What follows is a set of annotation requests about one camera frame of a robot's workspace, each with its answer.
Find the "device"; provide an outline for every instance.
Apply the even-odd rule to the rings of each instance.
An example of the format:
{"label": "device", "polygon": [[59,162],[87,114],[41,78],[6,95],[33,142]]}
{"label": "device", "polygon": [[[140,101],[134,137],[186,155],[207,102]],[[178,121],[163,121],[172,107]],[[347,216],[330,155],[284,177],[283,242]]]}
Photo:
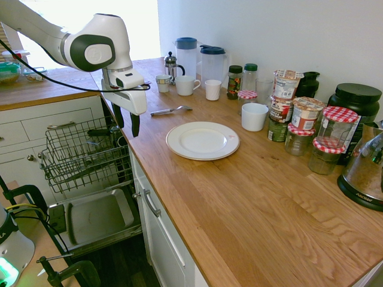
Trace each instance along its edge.
{"label": "device", "polygon": [[95,14],[72,34],[19,0],[0,0],[0,22],[35,41],[61,65],[84,72],[102,69],[103,90],[110,91],[103,96],[114,104],[117,124],[124,126],[122,107],[130,112],[133,135],[138,135],[139,115],[147,110],[144,78],[133,68],[126,26],[119,16]]}

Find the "blue lid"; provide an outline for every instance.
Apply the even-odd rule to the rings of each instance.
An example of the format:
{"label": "blue lid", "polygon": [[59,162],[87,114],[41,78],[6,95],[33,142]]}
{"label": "blue lid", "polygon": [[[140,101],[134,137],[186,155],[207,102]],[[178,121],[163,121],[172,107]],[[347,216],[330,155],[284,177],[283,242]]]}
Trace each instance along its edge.
{"label": "blue lid", "polygon": [[208,45],[201,45],[201,53],[202,54],[209,54],[209,55],[219,55],[219,54],[225,54],[225,50],[221,47],[213,47]]}
{"label": "blue lid", "polygon": [[197,48],[197,39],[182,37],[175,40],[175,47],[181,50],[192,50]]}

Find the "plastic pitcher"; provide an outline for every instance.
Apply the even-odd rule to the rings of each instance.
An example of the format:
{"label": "plastic pitcher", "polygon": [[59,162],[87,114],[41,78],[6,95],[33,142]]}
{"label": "plastic pitcher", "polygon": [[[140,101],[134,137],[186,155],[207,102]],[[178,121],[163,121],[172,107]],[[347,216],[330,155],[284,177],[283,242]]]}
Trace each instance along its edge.
{"label": "plastic pitcher", "polygon": [[178,38],[175,41],[177,63],[184,67],[186,76],[197,76],[197,39]]}
{"label": "plastic pitcher", "polygon": [[201,86],[205,88],[205,81],[224,81],[227,75],[228,60],[225,50],[221,47],[201,45]]}

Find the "dishwasher rack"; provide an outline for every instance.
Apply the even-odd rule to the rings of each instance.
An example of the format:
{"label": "dishwasher rack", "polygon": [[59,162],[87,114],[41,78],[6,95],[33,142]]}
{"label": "dishwasher rack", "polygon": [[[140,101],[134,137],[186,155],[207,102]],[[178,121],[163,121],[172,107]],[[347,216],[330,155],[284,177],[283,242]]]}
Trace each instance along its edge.
{"label": "dishwasher rack", "polygon": [[127,143],[111,117],[50,129],[45,136],[40,169],[55,193],[92,182],[114,185],[133,178]]}

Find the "kettle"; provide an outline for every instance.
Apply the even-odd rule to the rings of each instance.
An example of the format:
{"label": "kettle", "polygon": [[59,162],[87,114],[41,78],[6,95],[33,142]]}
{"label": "kettle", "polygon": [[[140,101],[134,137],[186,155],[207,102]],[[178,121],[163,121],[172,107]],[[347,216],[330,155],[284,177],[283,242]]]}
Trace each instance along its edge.
{"label": "kettle", "polygon": [[219,80],[223,82],[229,70],[229,63],[225,50],[221,47],[201,45],[201,87],[205,88],[205,81]]}
{"label": "kettle", "polygon": [[383,121],[363,123],[362,137],[338,177],[341,191],[356,203],[383,211]]}
{"label": "kettle", "polygon": [[185,76],[185,69],[181,65],[176,63],[177,58],[172,56],[172,52],[169,52],[169,55],[164,58],[165,61],[165,74],[171,76],[170,83],[175,85],[176,71],[175,68],[180,68],[182,70],[182,76]]}

